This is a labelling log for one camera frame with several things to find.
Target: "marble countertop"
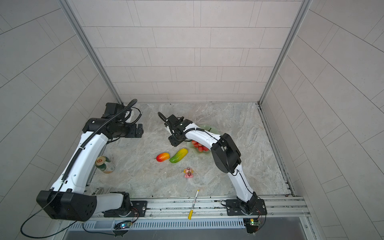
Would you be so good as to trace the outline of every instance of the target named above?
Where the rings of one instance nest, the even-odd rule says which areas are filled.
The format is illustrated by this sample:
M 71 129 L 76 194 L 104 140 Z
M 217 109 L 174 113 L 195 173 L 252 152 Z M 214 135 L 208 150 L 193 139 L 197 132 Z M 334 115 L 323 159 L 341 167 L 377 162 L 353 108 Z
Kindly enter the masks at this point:
M 170 134 L 157 112 L 166 117 L 184 116 L 197 125 L 208 124 L 231 135 L 241 152 L 244 173 L 258 195 L 287 194 L 283 176 L 273 154 L 255 103 L 163 103 L 136 104 L 142 112 L 138 123 L 143 124 L 142 138 L 121 138 L 108 144 L 104 155 L 116 165 L 114 172 L 105 174 L 98 169 L 91 189 L 103 187 L 109 191 L 129 192 L 131 198 L 235 196 L 229 177 L 215 165 L 210 154 L 195 154 L 192 149 L 178 163 L 157 162 L 156 156 L 168 152 L 172 157 L 183 142 L 173 147 Z M 194 177 L 186 179 L 183 170 L 190 167 Z

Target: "tin can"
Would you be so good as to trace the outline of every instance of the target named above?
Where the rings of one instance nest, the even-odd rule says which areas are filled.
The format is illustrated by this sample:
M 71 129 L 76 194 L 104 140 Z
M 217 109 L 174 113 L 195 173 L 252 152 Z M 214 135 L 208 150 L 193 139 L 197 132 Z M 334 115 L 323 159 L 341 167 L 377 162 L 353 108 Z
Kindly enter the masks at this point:
M 111 160 L 105 156 L 98 157 L 96 159 L 95 165 L 103 173 L 111 173 L 113 170 L 115 170 L 115 165 L 113 162 L 111 162 Z

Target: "cucumber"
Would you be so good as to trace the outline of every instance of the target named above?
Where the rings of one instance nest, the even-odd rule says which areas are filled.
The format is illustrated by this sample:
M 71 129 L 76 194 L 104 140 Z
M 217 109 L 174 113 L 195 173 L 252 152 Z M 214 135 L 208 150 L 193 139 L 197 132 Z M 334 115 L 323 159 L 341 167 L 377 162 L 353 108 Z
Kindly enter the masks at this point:
M 175 154 L 175 156 L 171 157 L 171 158 L 169 159 L 169 161 L 170 161 L 171 163 L 177 163 L 177 162 L 179 162 L 181 159 L 183 159 L 183 157 L 185 157 L 185 156 L 187 155 L 187 153 L 188 153 L 188 150 L 187 150 L 186 148 L 182 148 L 182 149 L 180 149 L 180 150 Z

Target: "black mounting plate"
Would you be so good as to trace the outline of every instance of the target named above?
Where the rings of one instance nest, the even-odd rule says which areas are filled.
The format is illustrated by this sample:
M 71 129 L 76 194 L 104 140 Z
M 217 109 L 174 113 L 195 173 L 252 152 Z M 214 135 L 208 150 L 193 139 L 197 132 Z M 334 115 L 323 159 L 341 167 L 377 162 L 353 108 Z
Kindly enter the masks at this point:
M 131 201 L 132 202 L 132 207 L 136 208 L 139 211 L 139 217 L 144 217 L 145 212 L 147 210 L 147 201 Z M 135 212 L 131 211 L 127 216 L 125 217 L 134 217 Z M 119 215 L 116 214 L 110 214 L 110 213 L 104 213 L 104 217 L 120 217 Z
M 226 203 L 226 206 L 227 206 L 227 214 L 228 214 L 228 216 L 248 216 L 248 215 L 245 215 L 240 210 L 240 200 L 238 200 L 238 199 L 227 199 L 227 200 L 225 200 L 225 203 Z M 259 212 L 257 210 L 260 211 L 261 215 L 266 215 L 267 214 L 267 211 L 266 211 L 266 208 L 265 208 L 265 203 L 264 203 L 263 199 L 257 199 L 256 200 L 256 204 L 253 207 L 252 215 L 259 215 Z

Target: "green bowl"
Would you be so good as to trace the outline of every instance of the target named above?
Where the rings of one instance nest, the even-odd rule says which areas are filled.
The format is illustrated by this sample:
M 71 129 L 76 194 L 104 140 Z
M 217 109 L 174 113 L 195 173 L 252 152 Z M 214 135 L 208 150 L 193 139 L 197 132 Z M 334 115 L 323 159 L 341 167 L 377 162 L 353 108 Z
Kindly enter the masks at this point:
M 207 131 L 211 132 L 211 133 L 220 134 L 218 132 L 218 130 L 216 128 L 212 127 L 211 125 L 198 124 L 198 126 L 200 128 L 202 128 L 202 129 L 204 129 L 204 130 L 207 130 Z M 211 151 L 210 150 L 208 152 L 206 152 L 206 151 L 199 152 L 197 147 L 194 147 L 191 142 L 187 142 L 187 148 L 191 149 L 191 151 L 194 152 L 197 155 L 199 155 L 199 154 L 209 154 L 209 155 L 211 155 Z

